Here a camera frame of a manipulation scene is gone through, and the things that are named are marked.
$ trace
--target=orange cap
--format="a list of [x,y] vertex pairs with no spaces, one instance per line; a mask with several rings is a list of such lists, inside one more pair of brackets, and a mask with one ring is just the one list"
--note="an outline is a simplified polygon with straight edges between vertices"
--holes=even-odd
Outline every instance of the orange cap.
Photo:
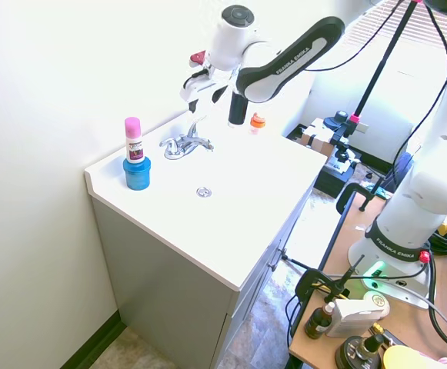
[[251,118],[251,126],[256,128],[262,128],[266,125],[266,120],[264,118],[261,118],[257,115],[257,113],[254,113],[254,116]]

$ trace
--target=brown bottle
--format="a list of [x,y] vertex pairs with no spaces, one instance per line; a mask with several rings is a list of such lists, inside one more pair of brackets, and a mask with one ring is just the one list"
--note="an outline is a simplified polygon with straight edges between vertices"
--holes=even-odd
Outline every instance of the brown bottle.
[[334,306],[334,302],[329,302],[323,307],[318,307],[314,310],[307,323],[305,323],[305,332],[310,338],[318,339],[327,327],[331,325]]

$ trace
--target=baseboard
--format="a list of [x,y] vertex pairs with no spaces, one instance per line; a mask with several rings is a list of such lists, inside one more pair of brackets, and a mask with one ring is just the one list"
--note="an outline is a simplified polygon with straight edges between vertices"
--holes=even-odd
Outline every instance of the baseboard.
[[362,150],[354,148],[353,146],[350,146],[350,148],[353,151],[357,151],[360,154],[362,154],[362,163],[363,164],[366,164],[369,167],[372,167],[378,171],[381,171],[382,173],[387,173],[391,170],[391,168],[392,168],[391,163],[388,163],[387,161],[377,158],[376,156],[371,155],[368,152],[364,152]]
[[116,311],[61,369],[88,369],[98,359],[103,351],[125,330],[121,315]]

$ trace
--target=blue cup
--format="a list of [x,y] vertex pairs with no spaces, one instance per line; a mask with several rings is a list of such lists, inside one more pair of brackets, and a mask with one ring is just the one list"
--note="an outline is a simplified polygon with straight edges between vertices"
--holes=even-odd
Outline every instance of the blue cup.
[[122,167],[125,171],[125,183],[129,188],[136,191],[144,190],[149,186],[149,170],[152,162],[145,157],[141,163],[133,164],[124,159]]

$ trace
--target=pink bottle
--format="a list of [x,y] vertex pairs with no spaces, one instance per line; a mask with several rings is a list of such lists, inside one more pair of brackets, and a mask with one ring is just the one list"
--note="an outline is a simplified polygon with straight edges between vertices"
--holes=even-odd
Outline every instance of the pink bottle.
[[138,164],[145,160],[141,134],[141,122],[136,117],[126,118],[125,123],[125,148],[126,159],[131,164]]

